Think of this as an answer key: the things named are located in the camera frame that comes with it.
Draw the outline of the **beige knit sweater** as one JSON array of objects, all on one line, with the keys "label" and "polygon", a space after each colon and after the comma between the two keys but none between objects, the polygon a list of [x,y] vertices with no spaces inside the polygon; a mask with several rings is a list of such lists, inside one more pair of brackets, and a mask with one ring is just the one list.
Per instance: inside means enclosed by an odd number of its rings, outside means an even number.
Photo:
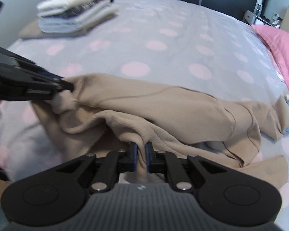
[{"label": "beige knit sweater", "polygon": [[138,180],[145,175],[145,144],[179,157],[199,155],[262,179],[276,188],[288,181],[282,155],[254,162],[261,135],[274,140],[289,127],[289,106],[283,97],[274,105],[230,102],[183,87],[153,84],[110,74],[69,79],[75,86],[32,107],[63,161],[118,149],[120,142],[138,145]]}]

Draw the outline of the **stack of folded clothes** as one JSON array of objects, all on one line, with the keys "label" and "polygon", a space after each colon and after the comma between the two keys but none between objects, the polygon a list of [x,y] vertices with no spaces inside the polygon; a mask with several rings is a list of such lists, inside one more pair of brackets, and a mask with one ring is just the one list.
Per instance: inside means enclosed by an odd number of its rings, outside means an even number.
[{"label": "stack of folded clothes", "polygon": [[37,5],[42,32],[68,34],[92,28],[116,15],[114,0],[46,0]]}]

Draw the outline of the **beige folded cloth under stack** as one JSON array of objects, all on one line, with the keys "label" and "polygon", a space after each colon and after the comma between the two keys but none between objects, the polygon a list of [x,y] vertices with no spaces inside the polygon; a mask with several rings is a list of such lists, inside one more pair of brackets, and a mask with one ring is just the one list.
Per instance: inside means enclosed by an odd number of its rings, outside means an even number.
[{"label": "beige folded cloth under stack", "polygon": [[76,37],[80,37],[80,36],[84,36],[88,34],[90,30],[91,29],[82,29],[80,31],[72,32],[72,33],[44,33],[40,29],[38,22],[33,21],[19,32],[18,37],[23,40],[76,38]]}]

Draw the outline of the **grey pink-dotted bed sheet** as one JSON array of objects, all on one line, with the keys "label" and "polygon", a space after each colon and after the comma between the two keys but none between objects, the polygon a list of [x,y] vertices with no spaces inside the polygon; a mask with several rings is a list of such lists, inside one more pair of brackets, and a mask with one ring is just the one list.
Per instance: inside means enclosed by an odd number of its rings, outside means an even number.
[{"label": "grey pink-dotted bed sheet", "polygon": [[[8,49],[63,77],[107,73],[266,104],[288,93],[267,47],[247,24],[176,0],[115,4],[118,16],[84,36],[18,39]],[[11,181],[59,164],[30,102],[2,102],[0,109],[0,167]],[[263,135],[253,162],[280,154],[289,166],[289,134],[276,143]],[[280,193],[289,201],[289,174]]]}]

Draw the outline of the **white bedside table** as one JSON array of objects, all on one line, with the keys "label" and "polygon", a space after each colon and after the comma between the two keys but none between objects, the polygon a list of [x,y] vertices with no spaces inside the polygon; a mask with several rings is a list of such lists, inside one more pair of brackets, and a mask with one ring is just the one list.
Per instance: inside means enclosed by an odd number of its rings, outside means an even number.
[{"label": "white bedside table", "polygon": [[247,24],[259,24],[259,25],[265,24],[263,19],[259,18],[249,10],[246,10],[246,12],[244,13],[242,21]]}]

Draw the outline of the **pink pillow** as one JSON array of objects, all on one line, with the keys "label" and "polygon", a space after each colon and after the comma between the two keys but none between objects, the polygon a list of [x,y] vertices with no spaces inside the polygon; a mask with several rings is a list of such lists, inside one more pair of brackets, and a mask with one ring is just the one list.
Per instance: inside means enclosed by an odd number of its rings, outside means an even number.
[{"label": "pink pillow", "polygon": [[289,33],[268,25],[253,24],[252,28],[269,47],[289,90]]}]

